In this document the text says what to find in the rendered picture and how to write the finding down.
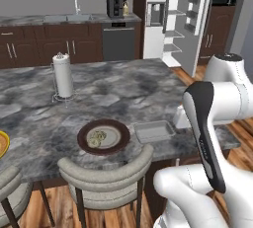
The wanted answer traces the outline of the grey upholstered chair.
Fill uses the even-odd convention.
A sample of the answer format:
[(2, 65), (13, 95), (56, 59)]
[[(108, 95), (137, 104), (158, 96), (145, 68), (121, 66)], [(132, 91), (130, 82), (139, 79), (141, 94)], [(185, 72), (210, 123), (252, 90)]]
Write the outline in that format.
[(145, 174), (153, 156), (153, 147), (145, 144), (128, 164), (113, 170), (90, 170), (67, 157), (58, 162), (60, 175), (68, 182), (70, 194), (77, 205), (82, 228), (86, 228), (85, 210), (112, 210), (136, 200), (136, 228), (140, 228), (142, 191)]
[(0, 228), (12, 225), (19, 228), (18, 220), (25, 212), (32, 194), (31, 183), (21, 183), (21, 172), (10, 166), (0, 172)]

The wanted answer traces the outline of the black coffee machine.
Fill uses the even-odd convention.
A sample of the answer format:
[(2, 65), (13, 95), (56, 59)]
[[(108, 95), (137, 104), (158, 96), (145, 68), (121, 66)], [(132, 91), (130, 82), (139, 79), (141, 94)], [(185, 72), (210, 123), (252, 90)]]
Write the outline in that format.
[(107, 15), (110, 18), (121, 18), (123, 16), (124, 0), (107, 0)]

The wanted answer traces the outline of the steel sink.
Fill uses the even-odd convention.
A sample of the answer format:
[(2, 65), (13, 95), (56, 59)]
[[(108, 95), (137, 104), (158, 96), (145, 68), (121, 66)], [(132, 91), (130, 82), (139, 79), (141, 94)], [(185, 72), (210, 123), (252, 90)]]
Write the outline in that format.
[(62, 22), (86, 22), (92, 21), (92, 15), (51, 15), (43, 18), (44, 23), (62, 23)]

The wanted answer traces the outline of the pale dumpling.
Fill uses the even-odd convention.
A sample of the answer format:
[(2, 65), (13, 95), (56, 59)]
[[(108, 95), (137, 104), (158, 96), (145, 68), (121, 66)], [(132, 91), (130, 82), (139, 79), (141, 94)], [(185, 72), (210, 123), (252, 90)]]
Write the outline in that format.
[(101, 140), (98, 138), (92, 137), (87, 141), (87, 143), (88, 143), (88, 146), (91, 148), (98, 148), (101, 145)]
[(99, 140), (104, 140), (107, 137), (107, 133), (103, 130), (95, 130), (93, 136)]

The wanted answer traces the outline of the grey dishwasher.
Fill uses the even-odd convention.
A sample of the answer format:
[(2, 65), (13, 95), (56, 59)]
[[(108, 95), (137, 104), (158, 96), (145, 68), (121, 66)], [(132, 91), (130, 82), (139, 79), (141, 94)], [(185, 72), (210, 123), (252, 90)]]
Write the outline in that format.
[(104, 23), (102, 39), (104, 61), (134, 59), (134, 23)]

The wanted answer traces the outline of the yellow bowl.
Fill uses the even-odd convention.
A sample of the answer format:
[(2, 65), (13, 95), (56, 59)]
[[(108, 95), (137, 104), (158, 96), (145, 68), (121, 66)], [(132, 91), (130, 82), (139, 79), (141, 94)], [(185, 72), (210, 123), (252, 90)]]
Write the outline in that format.
[(4, 131), (0, 131), (0, 158), (2, 158), (5, 155), (9, 146), (10, 146), (9, 135)]

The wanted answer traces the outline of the dark brown base cupboards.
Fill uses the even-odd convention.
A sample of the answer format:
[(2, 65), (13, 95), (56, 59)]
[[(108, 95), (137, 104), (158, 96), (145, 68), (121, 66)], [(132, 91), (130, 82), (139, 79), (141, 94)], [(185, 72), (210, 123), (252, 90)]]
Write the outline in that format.
[(101, 61), (100, 24), (0, 27), (0, 69), (45, 66), (59, 52), (72, 64)]

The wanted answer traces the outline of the white paper towel roll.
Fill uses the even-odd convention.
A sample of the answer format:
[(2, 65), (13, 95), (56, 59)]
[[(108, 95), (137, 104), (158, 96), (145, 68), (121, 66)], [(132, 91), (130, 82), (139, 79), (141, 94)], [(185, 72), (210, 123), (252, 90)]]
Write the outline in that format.
[(58, 96), (64, 99), (71, 97), (73, 95), (73, 81), (69, 55), (59, 52), (52, 58), (52, 63)]

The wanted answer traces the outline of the white fridge door with shelves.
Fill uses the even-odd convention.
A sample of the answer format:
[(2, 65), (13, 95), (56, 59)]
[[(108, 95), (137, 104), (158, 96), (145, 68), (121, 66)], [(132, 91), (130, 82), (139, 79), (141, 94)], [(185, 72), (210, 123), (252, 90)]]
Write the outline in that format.
[(210, 0), (189, 0), (185, 25), (187, 35), (189, 36), (187, 38), (186, 72), (192, 77), (195, 76), (197, 68), (209, 4)]

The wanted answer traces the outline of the white fridge door with dispenser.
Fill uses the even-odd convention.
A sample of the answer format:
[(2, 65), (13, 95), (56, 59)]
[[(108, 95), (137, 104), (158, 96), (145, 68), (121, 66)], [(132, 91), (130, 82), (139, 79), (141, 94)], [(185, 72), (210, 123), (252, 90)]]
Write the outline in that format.
[(143, 58), (161, 58), (169, 0), (146, 0)]

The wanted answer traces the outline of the brown rimmed plate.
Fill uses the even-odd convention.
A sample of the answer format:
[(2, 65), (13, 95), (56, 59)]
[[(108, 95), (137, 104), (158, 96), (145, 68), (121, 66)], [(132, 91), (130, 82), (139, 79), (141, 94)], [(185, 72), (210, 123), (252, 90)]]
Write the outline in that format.
[[(94, 137), (95, 130), (103, 130), (107, 133), (107, 137), (101, 140), (98, 148), (91, 148), (87, 141)], [(114, 119), (97, 119), (84, 125), (77, 134), (77, 142), (79, 146), (87, 153), (106, 156), (119, 152), (125, 148), (130, 140), (128, 128), (121, 122)]]

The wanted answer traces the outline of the white fridge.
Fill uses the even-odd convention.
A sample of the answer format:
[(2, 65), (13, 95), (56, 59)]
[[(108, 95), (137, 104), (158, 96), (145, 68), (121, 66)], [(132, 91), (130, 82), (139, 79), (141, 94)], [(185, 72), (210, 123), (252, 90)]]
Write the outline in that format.
[(185, 29), (189, 0), (169, 0), (166, 11), (167, 22), (160, 58), (169, 67), (187, 68), (187, 31)]

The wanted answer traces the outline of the dark brown tall cupboard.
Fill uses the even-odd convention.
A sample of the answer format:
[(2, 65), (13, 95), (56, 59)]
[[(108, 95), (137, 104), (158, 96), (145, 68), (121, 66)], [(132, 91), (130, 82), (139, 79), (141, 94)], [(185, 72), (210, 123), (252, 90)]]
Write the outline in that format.
[(207, 64), (214, 54), (225, 52), (234, 6), (212, 6), (199, 54), (200, 65)]

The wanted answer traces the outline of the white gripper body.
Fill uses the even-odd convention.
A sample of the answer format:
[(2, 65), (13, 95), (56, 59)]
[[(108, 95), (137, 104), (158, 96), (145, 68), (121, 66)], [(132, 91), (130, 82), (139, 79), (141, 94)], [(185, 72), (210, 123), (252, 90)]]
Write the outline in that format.
[(180, 105), (177, 108), (176, 113), (173, 117), (173, 123), (174, 123), (175, 127), (178, 129), (191, 127), (191, 124), (187, 118), (186, 112), (185, 112), (182, 105)]

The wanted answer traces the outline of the clear tupperware container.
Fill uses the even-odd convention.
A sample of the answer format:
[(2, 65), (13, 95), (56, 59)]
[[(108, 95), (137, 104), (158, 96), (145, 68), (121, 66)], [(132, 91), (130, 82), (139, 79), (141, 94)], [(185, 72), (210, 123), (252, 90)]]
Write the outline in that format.
[(133, 125), (135, 135), (140, 143), (151, 143), (169, 140), (175, 135), (171, 124), (166, 120), (158, 120)]

